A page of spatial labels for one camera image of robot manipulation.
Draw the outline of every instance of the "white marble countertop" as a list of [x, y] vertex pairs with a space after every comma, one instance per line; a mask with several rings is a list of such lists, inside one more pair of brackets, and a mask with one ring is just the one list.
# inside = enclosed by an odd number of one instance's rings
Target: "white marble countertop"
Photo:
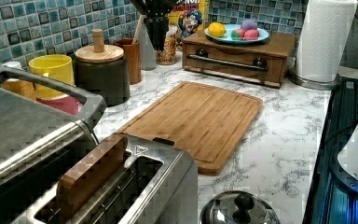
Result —
[[219, 176], [199, 175], [199, 213], [215, 195], [244, 190], [265, 200], [282, 224], [302, 222], [324, 126], [330, 91], [299, 87], [285, 79], [280, 89], [206, 76], [174, 65], [142, 71], [131, 98], [106, 109], [94, 131], [99, 140], [115, 132], [182, 81], [193, 81], [259, 97], [263, 108]]

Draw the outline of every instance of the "pink fruit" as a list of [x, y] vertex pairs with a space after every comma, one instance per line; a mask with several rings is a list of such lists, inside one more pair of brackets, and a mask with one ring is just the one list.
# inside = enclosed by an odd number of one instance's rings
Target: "pink fruit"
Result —
[[257, 40], [260, 33], [257, 30], [248, 30], [245, 32], [245, 36], [243, 37], [245, 40]]
[[244, 36], [245, 36], [245, 31], [242, 29], [235, 29], [231, 32], [231, 38], [233, 40], [243, 39]]
[[252, 20], [244, 20], [241, 25], [241, 29], [248, 30], [257, 30], [257, 23]]

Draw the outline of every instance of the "stainless steel toaster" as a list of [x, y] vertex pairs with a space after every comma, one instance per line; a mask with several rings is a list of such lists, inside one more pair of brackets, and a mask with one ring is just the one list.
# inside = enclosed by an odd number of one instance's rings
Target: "stainless steel toaster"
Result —
[[[125, 160], [67, 223], [197, 223], [198, 168], [184, 150], [128, 134]], [[57, 185], [13, 223], [59, 223]]]
[[0, 88], [0, 223], [9, 223], [97, 146], [93, 127], [106, 107], [102, 96], [0, 67], [0, 84], [17, 78], [74, 96], [76, 116]]

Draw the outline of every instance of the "wooden bread box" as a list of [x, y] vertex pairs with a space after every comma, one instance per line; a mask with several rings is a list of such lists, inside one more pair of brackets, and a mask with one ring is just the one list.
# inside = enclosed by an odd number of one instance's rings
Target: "wooden bread box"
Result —
[[272, 33], [264, 42], [247, 45], [219, 43], [204, 31], [183, 40], [185, 70], [280, 88], [294, 35]]

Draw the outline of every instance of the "stainless steel pot lid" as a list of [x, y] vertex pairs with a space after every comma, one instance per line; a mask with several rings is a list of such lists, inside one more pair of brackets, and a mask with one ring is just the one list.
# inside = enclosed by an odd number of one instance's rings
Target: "stainless steel pot lid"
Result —
[[200, 224], [280, 224], [272, 208], [244, 191], [227, 191], [212, 198], [202, 209]]

